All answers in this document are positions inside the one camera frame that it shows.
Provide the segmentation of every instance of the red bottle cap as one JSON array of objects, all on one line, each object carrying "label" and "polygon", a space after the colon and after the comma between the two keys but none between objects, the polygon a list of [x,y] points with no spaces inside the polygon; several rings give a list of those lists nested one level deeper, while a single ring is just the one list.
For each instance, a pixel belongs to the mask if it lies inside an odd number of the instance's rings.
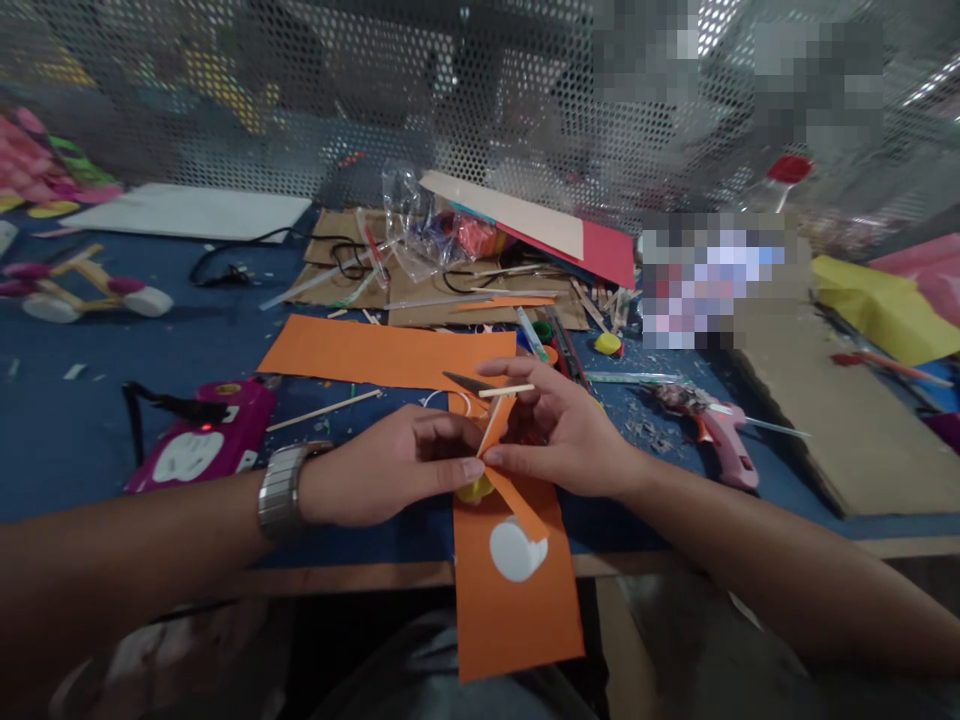
[{"label": "red bottle cap", "polygon": [[767,177],[778,182],[796,185],[813,170],[813,163],[798,155],[784,155],[767,171]]}]

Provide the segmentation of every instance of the wristwatch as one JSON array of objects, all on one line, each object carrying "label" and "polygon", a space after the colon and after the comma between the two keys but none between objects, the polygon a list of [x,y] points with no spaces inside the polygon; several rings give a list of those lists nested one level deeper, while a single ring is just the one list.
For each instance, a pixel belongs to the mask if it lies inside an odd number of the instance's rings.
[{"label": "wristwatch", "polygon": [[260,486],[257,518],[260,531],[279,543],[298,534],[306,523],[300,512],[300,469],[311,455],[310,443],[287,445],[277,450],[267,463],[267,474]]}]

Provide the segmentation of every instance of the metal mesh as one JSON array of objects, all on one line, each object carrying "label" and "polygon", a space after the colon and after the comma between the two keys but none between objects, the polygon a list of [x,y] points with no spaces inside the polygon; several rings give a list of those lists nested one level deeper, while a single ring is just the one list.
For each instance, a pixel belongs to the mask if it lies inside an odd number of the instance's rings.
[{"label": "metal mesh", "polygon": [[[817,162],[794,200],[821,223],[883,234],[954,202],[952,0],[641,0],[645,27],[664,23],[645,42],[674,32],[663,53],[692,62],[696,86],[686,100],[664,93],[673,66],[632,48],[644,72],[627,86],[643,102],[598,93],[599,12],[580,0],[0,0],[0,97],[132,182],[331,205],[379,204],[384,160],[404,158],[637,232],[644,210],[732,197],[784,149]],[[676,60],[684,18],[692,60]],[[802,42],[782,76],[758,79],[770,27]],[[871,28],[880,43],[864,50]],[[850,87],[873,72],[857,60],[871,52],[882,86],[865,109]],[[645,80],[655,64],[659,87]]]}]

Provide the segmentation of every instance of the clear plastic wrapper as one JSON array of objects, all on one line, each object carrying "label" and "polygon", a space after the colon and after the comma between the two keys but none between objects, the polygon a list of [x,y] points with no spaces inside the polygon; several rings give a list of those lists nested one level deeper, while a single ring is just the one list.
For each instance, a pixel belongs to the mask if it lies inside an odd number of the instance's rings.
[{"label": "clear plastic wrapper", "polygon": [[419,180],[407,162],[388,160],[383,166],[386,238],[414,282],[503,250],[506,243],[495,226],[460,212]]}]

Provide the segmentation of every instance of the table surface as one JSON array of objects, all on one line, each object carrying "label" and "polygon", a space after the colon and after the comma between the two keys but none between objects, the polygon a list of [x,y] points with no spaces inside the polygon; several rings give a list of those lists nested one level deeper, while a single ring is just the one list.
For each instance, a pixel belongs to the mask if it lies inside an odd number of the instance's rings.
[{"label": "table surface", "polygon": [[[312,227],[310,215],[300,223],[305,229]],[[56,227],[55,222],[33,220],[16,212],[4,219],[22,229],[4,263],[41,261],[81,238],[34,238],[28,231],[51,229]],[[327,312],[308,306],[279,306],[267,312],[257,309],[259,303],[287,289],[302,267],[302,244],[289,239],[283,246],[238,246],[212,263],[210,269],[216,272],[226,262],[245,264],[256,273],[254,279],[259,285],[200,289],[189,284],[187,273],[205,252],[202,242],[108,233],[85,236],[89,242],[106,247],[98,259],[108,272],[139,277],[170,294],[176,304],[168,315],[158,319],[108,311],[88,315],[71,325],[56,325],[27,316],[15,301],[0,303],[0,454],[5,461],[2,522],[95,503],[121,493],[135,469],[120,393],[124,381],[135,380],[156,392],[188,397],[204,383],[248,378],[291,312]],[[91,295],[92,288],[84,290],[77,276],[65,280],[64,285],[81,296]],[[362,320],[355,311],[346,317]],[[721,401],[741,405],[748,415],[768,416],[722,353],[644,351],[639,341],[630,340],[625,358],[613,360],[592,350],[591,340],[596,335],[596,330],[573,333],[588,370],[680,373]],[[15,377],[8,377],[7,368],[14,359],[20,361],[19,371]],[[85,372],[76,380],[63,380],[75,363],[86,364]],[[687,439],[691,432],[685,424],[688,421],[663,414],[636,388],[595,387],[610,418],[630,442],[651,449],[654,435],[659,436],[672,446],[661,452],[661,457],[707,477],[717,476],[717,463],[709,447]],[[357,385],[356,393],[370,389]],[[326,388],[318,380],[285,378],[277,392],[275,421],[343,400],[349,397],[350,384],[332,383]],[[387,389],[381,399],[327,416],[329,431],[320,426],[315,429],[309,421],[300,423],[268,435],[265,449],[306,438],[346,442],[372,422],[428,394]],[[442,398],[434,399],[438,401],[442,406]],[[654,425],[653,435],[644,430],[648,420]],[[170,422],[165,413],[145,408],[148,447],[149,438],[157,437]],[[886,545],[889,551],[879,550],[881,555],[927,554],[947,546],[956,550],[960,515],[842,520],[793,469],[790,450],[781,436],[755,428],[745,429],[742,435],[760,474],[762,498],[853,540],[875,541],[875,549]],[[669,549],[644,523],[614,502],[577,498],[560,491],[560,503],[581,573],[601,573],[602,568],[592,564],[597,557],[652,556]],[[453,551],[450,498],[441,497],[418,503],[377,527],[313,529],[296,545],[274,552],[257,567],[329,569],[333,572],[330,577],[345,578],[347,571],[362,567],[390,569],[408,564],[408,568],[423,569],[441,567],[438,563],[449,567]],[[386,576],[380,573],[377,577]],[[392,577],[368,580],[367,585],[415,583],[397,580],[395,574]],[[333,581],[334,586],[337,583],[350,581]],[[329,586],[320,583],[317,587]]]}]

